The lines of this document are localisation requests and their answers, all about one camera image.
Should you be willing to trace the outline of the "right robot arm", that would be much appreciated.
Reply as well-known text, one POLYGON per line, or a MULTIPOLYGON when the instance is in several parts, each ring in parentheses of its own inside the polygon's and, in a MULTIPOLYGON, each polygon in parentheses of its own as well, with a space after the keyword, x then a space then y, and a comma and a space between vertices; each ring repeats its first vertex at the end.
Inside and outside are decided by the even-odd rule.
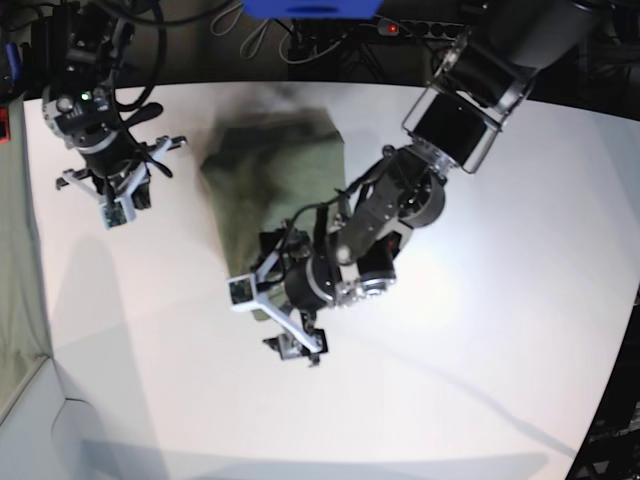
POLYGON ((55 181, 56 189, 86 187, 113 212, 118 198, 130 198, 136 210, 151 206, 149 169, 166 177, 172 171, 158 159, 159 147, 136 140, 132 127, 159 117, 163 107, 150 101, 168 49, 165 29, 157 32, 157 53, 139 97, 121 103, 116 83, 134 24, 90 1, 75 10, 61 60, 42 92, 42 115, 52 133, 84 160, 55 181))

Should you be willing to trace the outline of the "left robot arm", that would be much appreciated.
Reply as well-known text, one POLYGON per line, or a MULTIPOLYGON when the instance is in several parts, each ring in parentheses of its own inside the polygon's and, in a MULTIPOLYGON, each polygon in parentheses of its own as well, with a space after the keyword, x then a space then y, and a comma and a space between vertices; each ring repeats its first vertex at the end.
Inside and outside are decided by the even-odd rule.
POLYGON ((281 327, 267 345, 282 360, 318 364, 328 350, 319 311, 384 293, 412 233, 444 210, 450 171, 474 173, 539 73, 601 20, 605 1, 498 1, 439 57, 402 123, 409 143, 331 199, 312 203, 311 233, 286 219, 255 269, 261 310, 281 327))

